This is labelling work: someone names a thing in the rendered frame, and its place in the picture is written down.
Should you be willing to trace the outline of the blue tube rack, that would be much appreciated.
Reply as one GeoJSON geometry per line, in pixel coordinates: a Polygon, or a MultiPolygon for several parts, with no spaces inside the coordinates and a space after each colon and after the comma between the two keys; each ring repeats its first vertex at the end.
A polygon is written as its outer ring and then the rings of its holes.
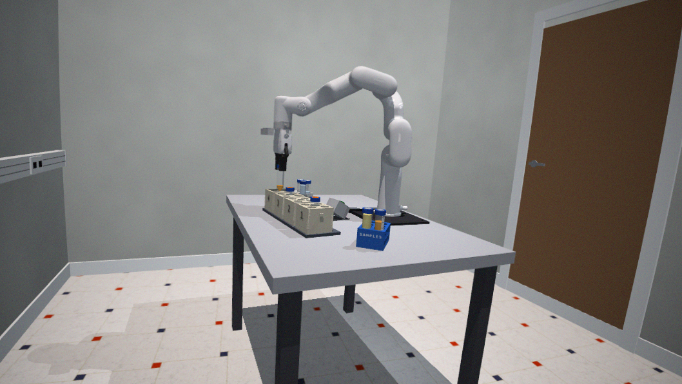
{"type": "Polygon", "coordinates": [[[391,223],[384,222],[384,230],[375,230],[375,221],[372,221],[371,228],[362,228],[362,224],[357,229],[356,247],[383,251],[389,241],[391,223]],[[384,239],[385,238],[385,239],[384,239]]]}

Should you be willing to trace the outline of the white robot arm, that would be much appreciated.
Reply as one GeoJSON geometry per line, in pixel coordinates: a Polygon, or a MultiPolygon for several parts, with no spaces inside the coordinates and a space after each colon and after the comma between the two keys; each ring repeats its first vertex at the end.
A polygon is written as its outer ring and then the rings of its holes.
{"type": "Polygon", "coordinates": [[[291,130],[293,114],[304,117],[362,88],[371,91],[383,104],[384,136],[389,140],[381,154],[377,209],[385,209],[386,216],[401,216],[400,211],[407,210],[407,206],[399,205],[402,167],[411,159],[412,131],[404,119],[403,102],[397,87],[394,77],[358,66],[305,97],[275,97],[273,128],[260,129],[260,134],[274,135],[274,130],[291,130]]]}

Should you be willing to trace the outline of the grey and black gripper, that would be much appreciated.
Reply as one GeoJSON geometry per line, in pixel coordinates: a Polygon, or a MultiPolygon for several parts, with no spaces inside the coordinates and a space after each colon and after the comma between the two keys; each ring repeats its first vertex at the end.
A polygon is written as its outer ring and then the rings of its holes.
{"type": "Polygon", "coordinates": [[[279,171],[286,171],[287,166],[287,156],[292,152],[292,137],[291,130],[280,129],[275,130],[274,141],[273,141],[273,151],[275,152],[275,169],[276,164],[279,164],[279,171]],[[285,154],[283,154],[285,153],[285,154]],[[280,162],[279,162],[280,161],[280,162]]]}

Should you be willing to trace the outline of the beige bucket adapter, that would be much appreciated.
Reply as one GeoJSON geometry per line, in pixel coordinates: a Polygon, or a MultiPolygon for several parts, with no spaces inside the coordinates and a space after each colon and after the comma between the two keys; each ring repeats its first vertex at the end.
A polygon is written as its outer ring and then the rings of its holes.
{"type": "Polygon", "coordinates": [[[274,193],[286,193],[286,189],[265,189],[265,209],[273,213],[274,193]]]}
{"type": "Polygon", "coordinates": [[[311,203],[298,203],[295,227],[307,235],[332,233],[333,213],[333,207],[321,202],[319,206],[311,206],[311,203]]]}
{"type": "Polygon", "coordinates": [[[295,226],[298,203],[311,203],[308,197],[284,198],[284,221],[295,226]]]}
{"type": "Polygon", "coordinates": [[[281,219],[284,219],[284,198],[305,197],[304,195],[293,193],[293,195],[286,195],[286,193],[274,193],[274,207],[273,214],[281,219]]]}

